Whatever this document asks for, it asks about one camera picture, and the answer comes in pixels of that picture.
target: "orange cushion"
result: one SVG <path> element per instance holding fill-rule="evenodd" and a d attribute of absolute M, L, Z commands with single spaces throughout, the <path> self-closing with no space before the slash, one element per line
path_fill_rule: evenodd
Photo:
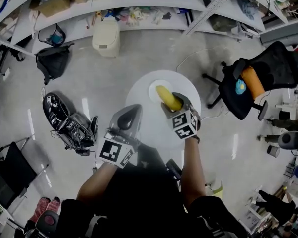
<path fill-rule="evenodd" d="M 250 66 L 245 69 L 242 72 L 241 77 L 244 80 L 246 86 L 249 88 L 254 100 L 257 96 L 265 93 L 264 87 L 260 82 L 253 67 Z"/>

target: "shelving unit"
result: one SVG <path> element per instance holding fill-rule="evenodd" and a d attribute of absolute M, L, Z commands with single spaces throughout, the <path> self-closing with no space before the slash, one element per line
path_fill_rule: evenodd
<path fill-rule="evenodd" d="M 285 15 L 273 3 L 268 6 L 267 0 L 255 1 L 268 8 L 281 20 L 282 24 L 274 26 L 274 29 L 282 27 L 284 25 L 293 24 L 293 20 L 291 22 L 288 22 Z M 192 34 L 194 31 L 201 31 L 237 38 L 230 32 L 215 31 L 208 20 L 209 17 L 213 14 L 245 23 L 259 30 L 260 33 L 268 32 L 271 30 L 265 29 L 260 12 L 255 12 L 255 14 L 253 15 L 254 19 L 247 17 L 247 15 L 244 14 L 239 7 L 237 0 L 212 0 L 211 3 L 207 6 L 205 6 L 203 0 L 88 0 L 86 3 L 81 4 L 73 2 L 69 9 L 59 12 L 48 18 L 40 14 L 34 27 L 36 37 L 32 41 L 33 45 L 31 45 L 31 47 L 30 45 L 28 45 L 26 49 L 23 49 L 21 47 L 17 47 L 16 43 L 31 35 L 32 30 L 29 21 L 30 9 L 28 8 L 30 2 L 31 0 L 11 0 L 6 8 L 3 10 L 3 12 L 0 13 L 1 23 L 11 12 L 13 12 L 16 8 L 23 4 L 14 29 L 14 33 L 12 35 L 11 42 L 0 39 L 0 43 L 9 47 L 16 47 L 16 49 L 32 56 L 40 49 L 49 47 L 48 45 L 38 41 L 37 33 L 39 30 L 58 23 L 58 25 L 66 33 L 66 42 L 92 36 L 93 27 L 91 26 L 90 29 L 86 28 L 86 18 L 88 17 L 89 21 L 91 22 L 91 18 L 96 11 L 120 7 L 164 7 L 168 8 L 172 15 L 170 20 L 163 20 L 159 25 L 155 25 L 152 23 L 153 15 L 148 17 L 146 20 L 141 21 L 138 26 L 129 27 L 124 22 L 119 22 L 121 31 L 139 29 L 177 29 L 184 30 L 183 34 L 185 35 Z M 175 14 L 172 7 L 192 10 L 195 19 L 194 22 L 188 26 L 185 16 Z"/>

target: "concrete floor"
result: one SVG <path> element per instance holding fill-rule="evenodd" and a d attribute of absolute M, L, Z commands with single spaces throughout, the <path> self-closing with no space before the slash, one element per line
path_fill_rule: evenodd
<path fill-rule="evenodd" d="M 232 64 L 240 57 L 258 55 L 263 50 L 258 40 L 239 43 L 229 37 L 205 33 L 183 38 L 180 31 L 127 31 L 121 33 L 120 54 L 115 59 L 101 57 L 91 46 L 91 38 L 76 41 L 71 50 L 65 73 L 51 81 L 46 92 L 62 92 L 79 112 L 83 112 L 82 98 L 88 98 L 90 115 L 99 116 L 100 136 L 112 115 L 124 106 L 130 88 L 139 78 L 155 70 L 176 70 L 178 64 L 196 52 L 184 61 L 178 72 L 196 86 L 202 103 L 202 118 L 216 117 L 222 112 L 217 118 L 203 119 L 198 133 L 207 179 L 213 179 L 215 174 L 216 179 L 223 182 L 223 201 L 236 217 L 256 187 L 263 185 L 267 192 L 273 192 L 284 180 L 285 165 L 292 155 L 281 151 L 275 159 L 266 154 L 268 145 L 256 141 L 256 136 L 271 133 L 273 129 L 257 119 L 256 110 L 240 121 L 228 113 L 223 102 L 212 110 L 206 108 L 206 103 L 213 100 L 218 91 L 214 84 L 203 80 L 201 74 L 207 72 L 222 80 L 221 61 Z M 35 58 L 27 57 L 24 62 L 17 62 L 8 57 L 4 66 L 11 68 L 11 75 L 0 85 L 0 146 L 31 134 L 30 109 L 36 140 L 30 141 L 23 153 L 36 171 L 41 169 L 41 164 L 50 163 L 13 214 L 16 221 L 25 225 L 40 197 L 76 198 L 80 186 L 92 175 L 95 156 L 83 157 L 73 150 L 65 150 L 61 140 L 51 137 L 52 128 L 40 102 L 43 74 L 37 69 Z M 281 103 L 281 98 L 281 90 L 274 90 L 265 97 L 270 106 L 267 117 L 278 113 L 279 110 L 272 107 Z M 236 158 L 232 159 L 234 137 L 238 137 L 238 146 Z M 160 154 L 164 161 L 173 158 L 181 165 L 181 150 L 183 146 Z"/>

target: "black bag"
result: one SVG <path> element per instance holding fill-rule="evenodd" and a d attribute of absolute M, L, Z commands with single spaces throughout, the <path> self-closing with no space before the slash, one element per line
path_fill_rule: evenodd
<path fill-rule="evenodd" d="M 44 85 L 62 76 L 69 57 L 69 46 L 45 48 L 36 54 L 36 65 L 44 74 Z"/>

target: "storage bin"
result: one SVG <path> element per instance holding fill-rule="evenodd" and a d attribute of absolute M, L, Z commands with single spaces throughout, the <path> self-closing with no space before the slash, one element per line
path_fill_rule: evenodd
<path fill-rule="evenodd" d="M 93 47 L 103 57 L 116 57 L 119 53 L 119 25 L 116 21 L 101 21 L 96 23 L 93 36 Z"/>

